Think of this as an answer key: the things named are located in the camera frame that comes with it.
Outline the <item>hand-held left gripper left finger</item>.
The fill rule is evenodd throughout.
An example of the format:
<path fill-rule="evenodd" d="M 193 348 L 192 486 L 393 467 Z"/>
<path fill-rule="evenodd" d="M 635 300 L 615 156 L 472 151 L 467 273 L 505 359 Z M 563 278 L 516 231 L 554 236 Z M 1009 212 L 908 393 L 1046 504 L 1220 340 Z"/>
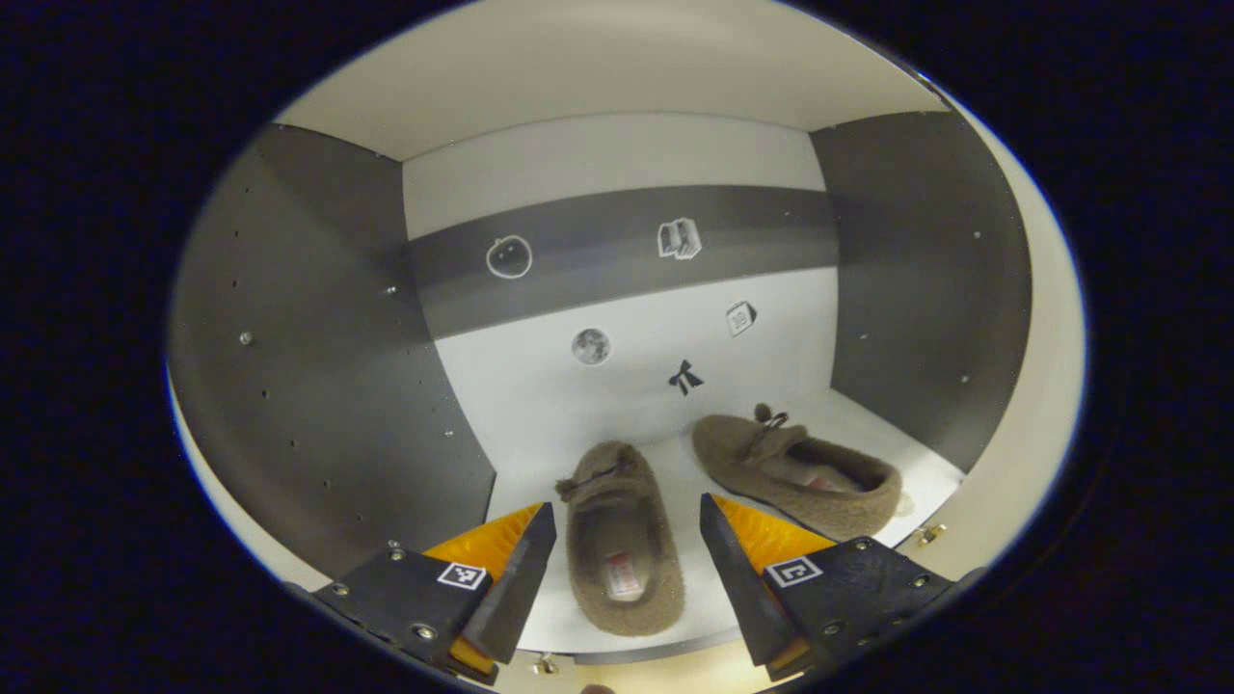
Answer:
<path fill-rule="evenodd" d="M 491 687 L 513 659 L 558 538 L 534 503 L 429 550 L 396 541 L 313 590 L 313 609 L 413 669 Z"/>

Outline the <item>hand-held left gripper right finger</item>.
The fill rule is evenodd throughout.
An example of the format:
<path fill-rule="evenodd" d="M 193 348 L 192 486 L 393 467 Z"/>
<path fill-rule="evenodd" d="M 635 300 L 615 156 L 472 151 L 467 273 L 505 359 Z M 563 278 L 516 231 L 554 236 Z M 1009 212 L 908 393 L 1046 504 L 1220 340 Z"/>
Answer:
<path fill-rule="evenodd" d="M 771 680 L 834 675 L 951 608 L 986 573 L 950 580 L 870 536 L 837 542 L 717 494 L 700 496 L 700 533 L 752 662 Z"/>

